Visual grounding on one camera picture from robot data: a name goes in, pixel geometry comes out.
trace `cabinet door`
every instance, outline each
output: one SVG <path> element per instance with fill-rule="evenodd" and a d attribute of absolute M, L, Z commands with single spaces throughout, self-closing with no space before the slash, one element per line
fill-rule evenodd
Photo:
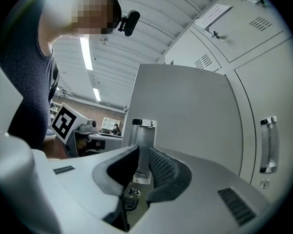
<path fill-rule="evenodd" d="M 256 132 L 256 158 L 251 184 L 271 202 L 284 195 L 293 181 L 293 39 L 271 49 L 258 58 L 236 69 L 248 95 Z M 262 144 L 260 121 L 276 116 L 279 135 L 277 171 L 271 174 L 260 171 L 266 159 Z M 270 184 L 261 188 L 261 182 Z"/>
<path fill-rule="evenodd" d="M 220 68 L 209 49 L 190 30 L 187 31 L 165 56 L 166 64 L 188 66 L 209 71 Z"/>
<path fill-rule="evenodd" d="M 232 62 L 287 29 L 273 5 L 268 0 L 264 2 L 266 7 L 245 0 L 220 0 L 219 4 L 233 7 L 209 27 L 209 32 L 218 32 L 224 41 L 211 38 L 211 33 L 197 25 L 194 27 Z"/>

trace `door handle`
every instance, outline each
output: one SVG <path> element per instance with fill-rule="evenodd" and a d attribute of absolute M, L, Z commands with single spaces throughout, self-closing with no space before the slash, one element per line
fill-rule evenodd
<path fill-rule="evenodd" d="M 272 174 L 277 171 L 279 161 L 279 132 L 277 117 L 269 117 L 260 121 L 262 134 L 262 157 L 260 173 Z"/>
<path fill-rule="evenodd" d="M 266 8 L 266 3 L 264 0 L 241 0 L 242 1 L 247 1 L 247 2 L 251 2 L 255 5 L 261 5 L 262 7 Z"/>

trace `white ceiling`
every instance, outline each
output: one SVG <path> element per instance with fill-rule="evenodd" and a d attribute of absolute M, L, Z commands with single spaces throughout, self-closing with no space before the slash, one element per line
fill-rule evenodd
<path fill-rule="evenodd" d="M 92 35 L 93 71 L 86 70 L 79 39 L 63 37 L 54 44 L 61 71 L 59 86 L 72 97 L 96 104 L 92 88 L 111 110 L 128 105 L 139 64 L 156 63 L 200 12 L 216 0 L 119 0 L 123 16 L 137 10 L 141 17 L 130 37 L 114 30 Z"/>

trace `fluorescent light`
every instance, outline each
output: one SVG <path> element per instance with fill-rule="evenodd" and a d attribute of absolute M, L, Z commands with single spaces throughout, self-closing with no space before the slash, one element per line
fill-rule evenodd
<path fill-rule="evenodd" d="M 89 38 L 88 37 L 80 38 L 80 45 L 82 47 L 84 64 L 86 65 L 86 69 L 93 70 L 92 64 L 91 64 L 91 57 L 90 57 Z"/>
<path fill-rule="evenodd" d="M 94 95 L 95 95 L 97 101 L 101 101 L 101 99 L 100 99 L 100 94 L 99 94 L 99 90 L 96 89 L 96 88 L 94 88 L 94 89 L 93 89 L 93 92 L 94 92 Z"/>

